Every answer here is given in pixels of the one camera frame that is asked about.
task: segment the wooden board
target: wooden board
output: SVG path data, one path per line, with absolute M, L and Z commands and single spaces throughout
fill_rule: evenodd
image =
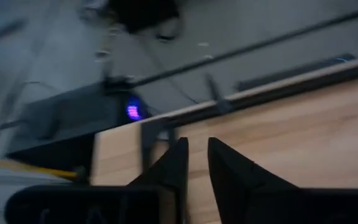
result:
M 178 132 L 189 139 L 192 223 L 220 222 L 206 153 L 212 136 L 297 186 L 358 188 L 358 80 L 189 124 Z M 164 146 L 159 148 L 161 154 Z M 124 185 L 139 173 L 139 123 L 98 136 L 94 185 Z

